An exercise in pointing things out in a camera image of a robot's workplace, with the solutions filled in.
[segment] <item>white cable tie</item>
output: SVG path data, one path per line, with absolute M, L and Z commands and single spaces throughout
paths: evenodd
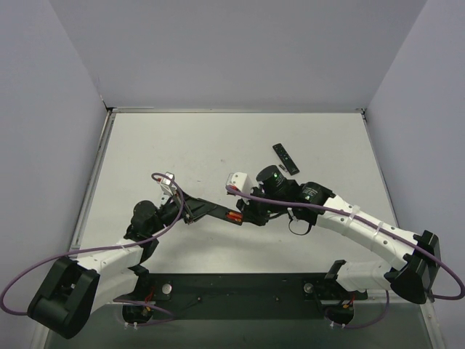
M 375 233 L 373 234 L 373 238 L 371 239 L 370 251 L 373 251 L 373 247 L 375 246 L 376 237 L 379 234 L 379 230 L 382 228 L 384 222 L 379 221 L 378 226 L 376 227 Z
M 116 246 L 118 246 L 118 245 L 123 249 L 123 251 L 125 251 L 126 253 L 129 253 L 129 251 L 127 250 L 127 248 L 124 246 L 123 243 L 117 242 L 117 243 L 116 243 Z
M 354 205 L 352 207 L 352 211 L 350 213 L 350 216 L 349 218 L 346 219 L 346 222 L 344 224 L 344 231 L 342 232 L 342 236 L 346 236 L 347 235 L 347 231 L 349 231 L 349 226 L 350 224 L 352 223 L 352 221 L 354 220 L 354 217 L 357 215 L 357 213 L 360 211 L 360 206 L 357 206 L 357 205 Z

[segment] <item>white wall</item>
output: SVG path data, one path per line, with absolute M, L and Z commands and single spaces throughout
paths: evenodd
M 2 1 L 0 47 L 3 289 L 33 262 L 68 248 L 105 108 L 48 1 Z M 25 310 L 45 271 L 12 289 L 8 306 Z M 28 348 L 34 326 L 0 311 L 1 347 Z
M 51 0 L 109 106 L 366 107 L 426 0 Z
M 465 1 L 428 0 L 367 119 L 400 225 L 437 233 L 465 278 Z M 458 293 L 444 272 L 434 290 Z M 463 348 L 465 301 L 435 307 L 449 348 Z

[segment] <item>white table surface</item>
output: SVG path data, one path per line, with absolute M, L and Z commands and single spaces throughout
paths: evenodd
M 231 172 L 256 174 L 279 164 L 282 143 L 296 162 L 299 183 L 318 182 L 351 204 L 394 223 L 360 114 L 118 113 L 110 135 L 81 247 L 114 244 L 126 232 L 134 205 L 160 203 L 153 172 L 173 172 L 183 190 L 235 208 L 226 196 Z M 314 227 L 288 231 L 282 217 L 265 227 L 205 217 L 179 222 L 144 263 L 156 273 L 326 272 L 334 260 L 375 260 L 367 249 Z

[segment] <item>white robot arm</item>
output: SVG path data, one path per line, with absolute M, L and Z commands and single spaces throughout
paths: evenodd
M 271 214 L 281 215 L 287 210 L 290 219 L 308 222 L 308 231 L 313 225 L 335 231 L 383 259 L 336 262 L 332 272 L 336 273 L 338 284 L 348 292 L 392 289 L 411 302 L 426 302 L 439 266 L 395 237 L 421 245 L 440 259 L 439 240 L 435 234 L 426 230 L 420 236 L 388 225 L 322 185 L 313 182 L 298 185 L 295 180 L 287 180 L 274 165 L 262 170 L 256 180 L 258 187 L 253 186 L 246 173 L 236 172 L 227 181 L 228 193 L 242 197 L 237 207 L 244 214 L 244 222 L 264 225 Z M 392 236 L 382 233 L 382 228 Z

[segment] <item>purple cable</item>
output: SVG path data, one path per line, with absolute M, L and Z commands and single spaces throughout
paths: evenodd
M 127 303 L 127 304 L 133 304 L 133 305 L 142 305 L 144 307 L 149 307 L 150 309 L 157 310 L 157 311 L 159 311 L 161 313 L 165 313 L 166 315 L 170 316 L 169 318 L 165 318 L 163 320 L 153 320 L 153 321 L 146 322 L 145 324 L 137 324 L 137 327 L 145 327 L 145 326 L 164 324 L 166 322 L 173 321 L 174 318 L 175 318 L 174 314 L 171 311 L 169 311 L 167 309 L 157 307 L 156 305 L 153 305 L 153 304 L 150 304 L 150 303 L 139 302 L 139 301 L 136 301 L 136 300 L 120 300 L 119 298 L 115 299 L 113 301 L 117 302 L 117 303 Z
M 301 203 L 301 202 L 287 202 L 287 201 L 270 200 L 268 198 L 258 198 L 256 196 L 244 194 L 244 193 L 241 193 L 240 191 L 234 190 L 229 185 L 226 186 L 226 191 L 228 193 L 233 194 L 233 195 L 237 195 L 237 196 L 240 196 L 240 197 L 243 197 L 243 198 L 247 198 L 249 200 L 255 200 L 255 201 L 258 201 L 258 202 L 263 202 L 263 203 L 266 203 L 266 204 L 273 204 L 273 205 L 287 206 L 287 207 L 305 207 L 305 208 L 308 208 L 308 209 L 318 209 L 318 210 L 333 212 L 333 213 L 340 214 L 341 216 L 346 216 L 346 217 L 350 217 L 350 215 L 351 215 L 349 212 L 339 211 L 338 209 L 332 209 L 330 207 L 325 207 L 325 206 L 320 206 L 320 205 L 305 204 L 305 203 Z M 354 219 L 362 222 L 363 224 L 368 225 L 369 227 L 372 227 L 373 229 L 378 228 L 378 226 L 376 224 L 370 222 L 369 220 L 366 220 L 363 217 L 355 215 Z M 442 296 L 442 295 L 439 295 L 439 294 L 431 294 L 431 296 L 433 296 L 433 298 L 435 298 L 437 300 L 461 300 L 462 298 L 465 297 L 465 285 L 464 285 L 463 281 L 442 260 L 435 257 L 433 254 L 429 253 L 427 250 L 422 249 L 421 247 L 416 246 L 415 244 L 412 244 L 411 242 L 409 242 L 409 240 L 405 240 L 404 238 L 402 238 L 400 236 L 397 236 L 397 235 L 391 233 L 390 231 L 388 231 L 386 229 L 379 228 L 379 231 L 381 233 L 385 234 L 385 235 L 388 235 L 389 237 L 393 238 L 394 240 L 398 240 L 398 241 L 406 244 L 407 246 L 415 249 L 416 251 L 422 253 L 423 255 L 427 256 L 430 260 L 432 260 L 433 262 L 438 264 L 442 269 L 447 271 L 448 274 L 450 276 L 452 276 L 453 279 L 455 281 L 457 281 L 457 284 L 460 286 L 460 293 L 458 295 L 456 295 L 456 296 Z
M 181 217 L 181 214 L 182 214 L 182 210 L 184 209 L 184 196 L 182 195 L 182 190 L 181 188 L 178 186 L 178 184 L 176 184 L 175 181 L 173 181 L 171 178 L 167 177 L 166 175 L 164 174 L 161 174 L 161 173 L 152 173 L 152 179 L 154 180 L 157 180 L 156 177 L 163 177 L 163 178 L 166 178 L 167 180 L 171 180 L 171 182 L 173 183 L 173 185 L 176 187 L 176 189 L 178 190 L 178 193 L 179 193 L 179 196 L 181 198 L 181 209 L 179 210 L 176 218 L 174 218 L 173 220 L 173 223 L 168 225 L 163 231 L 161 231 L 160 233 L 158 234 L 155 234 L 154 236 L 152 236 L 151 238 L 147 238 L 145 240 L 142 240 L 142 241 L 139 241 L 139 242 L 134 242 L 134 243 L 131 243 L 131 244 L 127 244 L 127 245 L 118 245 L 118 246 L 104 246 L 104 247 L 93 247 L 91 249 L 78 249 L 78 250 L 75 250 L 75 251 L 69 251 L 69 252 L 63 252 L 63 253 L 59 253 L 59 254 L 56 254 L 54 256 L 51 256 L 51 257 L 48 257 L 44 260 L 41 260 L 40 262 L 37 262 L 36 264 L 30 266 L 29 268 L 23 270 L 21 273 L 19 273 L 18 275 L 16 275 L 4 288 L 4 290 L 1 292 L 0 294 L 0 309 L 2 309 L 5 313 L 8 313 L 8 314 L 11 314 L 11 315 L 16 315 L 16 316 L 26 316 L 28 315 L 27 312 L 25 311 L 16 311 L 16 310 L 12 310 L 12 309 L 9 309 L 6 305 L 5 305 L 5 295 L 7 294 L 8 290 L 14 285 L 16 284 L 16 282 L 22 278 L 24 275 L 26 275 L 27 273 L 29 273 L 30 271 L 40 267 L 41 265 L 47 263 L 47 262 L 51 262 L 53 260 L 57 260 L 58 258 L 61 258 L 61 257 L 66 257 L 66 256 L 71 256 L 72 254 L 78 254 L 78 253 L 88 253 L 88 252 L 96 252 L 96 251 L 111 251 L 111 250 L 114 250 L 114 249 L 121 249 L 121 248 L 129 248 L 129 247 L 133 247 L 133 246 L 139 246 L 139 245 L 143 245 L 145 244 L 146 242 L 150 242 L 150 241 L 153 241 L 155 240 L 156 238 L 159 238 L 160 236 L 166 234 L 171 228 L 173 228 L 173 226 L 176 224 L 176 222 L 179 220 L 179 218 Z
M 329 317 L 328 317 L 328 310 L 330 308 L 326 308 L 325 310 L 325 318 L 327 318 L 329 321 L 331 321 L 333 324 L 337 325 L 338 327 L 342 327 L 343 329 L 364 329 L 366 327 L 369 327 L 371 325 L 374 325 L 378 322 L 380 322 L 383 318 L 386 317 L 387 313 L 389 312 L 389 292 L 386 291 L 386 305 L 384 306 L 384 310 L 383 312 L 381 313 L 380 316 L 378 316 L 377 318 L 374 318 L 373 320 L 370 320 L 369 322 L 365 322 L 364 324 L 360 324 L 360 325 L 341 325 L 341 324 L 338 324 L 337 322 L 334 322 L 332 321 Z

